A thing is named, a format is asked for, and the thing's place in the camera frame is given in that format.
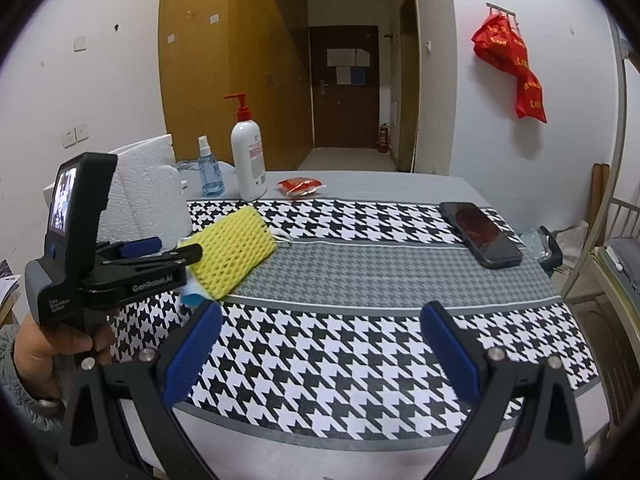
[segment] wooden wardrobe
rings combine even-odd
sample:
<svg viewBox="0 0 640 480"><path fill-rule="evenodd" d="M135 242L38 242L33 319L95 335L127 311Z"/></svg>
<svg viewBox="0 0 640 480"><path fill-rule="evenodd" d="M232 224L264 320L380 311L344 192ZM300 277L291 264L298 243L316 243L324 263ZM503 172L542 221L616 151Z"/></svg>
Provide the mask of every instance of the wooden wardrobe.
<svg viewBox="0 0 640 480"><path fill-rule="evenodd" d="M158 57L177 160L207 135L233 163L237 100L260 125L267 170L294 170L313 146L306 0L160 0Z"/></svg>

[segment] red fire extinguisher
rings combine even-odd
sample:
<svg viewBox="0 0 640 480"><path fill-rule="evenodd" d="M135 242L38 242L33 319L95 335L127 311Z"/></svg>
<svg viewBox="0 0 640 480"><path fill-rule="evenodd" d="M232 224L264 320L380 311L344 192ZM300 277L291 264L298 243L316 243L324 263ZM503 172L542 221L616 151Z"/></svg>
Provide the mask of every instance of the red fire extinguisher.
<svg viewBox="0 0 640 480"><path fill-rule="evenodd" d="M380 153L386 153L389 151L389 125L380 124L378 131L378 151Z"/></svg>

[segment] yellow foam mesh net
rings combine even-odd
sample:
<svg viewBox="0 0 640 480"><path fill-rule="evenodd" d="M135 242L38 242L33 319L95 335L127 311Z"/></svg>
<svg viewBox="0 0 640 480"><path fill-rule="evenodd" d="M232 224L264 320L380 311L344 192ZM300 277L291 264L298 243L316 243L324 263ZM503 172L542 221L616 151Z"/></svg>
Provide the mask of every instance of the yellow foam mesh net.
<svg viewBox="0 0 640 480"><path fill-rule="evenodd" d="M251 206L225 216L181 243L189 244L202 246L202 259L190 268L215 300L230 293L276 248L260 213Z"/></svg>

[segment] wall socket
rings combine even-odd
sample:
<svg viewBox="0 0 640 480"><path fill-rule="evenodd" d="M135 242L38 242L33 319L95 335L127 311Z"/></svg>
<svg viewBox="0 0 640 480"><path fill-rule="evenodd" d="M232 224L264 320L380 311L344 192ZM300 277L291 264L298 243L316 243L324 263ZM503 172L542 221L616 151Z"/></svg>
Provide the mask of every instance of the wall socket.
<svg viewBox="0 0 640 480"><path fill-rule="evenodd" d="M80 142L89 138L89 127L86 124L81 124L76 128L76 140Z"/></svg>
<svg viewBox="0 0 640 480"><path fill-rule="evenodd" d="M76 131L69 130L62 133L62 145L66 148L73 146L76 143Z"/></svg>

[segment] silver bolt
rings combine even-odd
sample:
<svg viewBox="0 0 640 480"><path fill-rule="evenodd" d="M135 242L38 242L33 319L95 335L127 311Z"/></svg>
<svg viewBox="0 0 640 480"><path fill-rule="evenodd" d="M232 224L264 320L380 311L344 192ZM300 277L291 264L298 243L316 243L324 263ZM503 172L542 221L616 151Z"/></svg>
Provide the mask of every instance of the silver bolt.
<svg viewBox="0 0 640 480"><path fill-rule="evenodd" d="M562 368L562 361L555 355L552 355L549 359L546 360L546 362L549 363L549 366L551 366L554 370L559 370L560 368Z"/></svg>
<svg viewBox="0 0 640 480"><path fill-rule="evenodd" d="M507 357L507 355L504 353L504 350L502 348L498 348L497 346L494 346L493 348L489 348L486 351L486 354L489 356L489 359L491 359L491 361L502 361L505 357Z"/></svg>
<svg viewBox="0 0 640 480"><path fill-rule="evenodd" d="M95 366L95 359L93 357L85 357L84 359L82 359L82 362L80 363L80 367L82 368L82 370L93 370Z"/></svg>
<svg viewBox="0 0 640 480"><path fill-rule="evenodd" d="M143 348L138 356L143 363L149 363L153 361L155 357L156 351L153 348Z"/></svg>

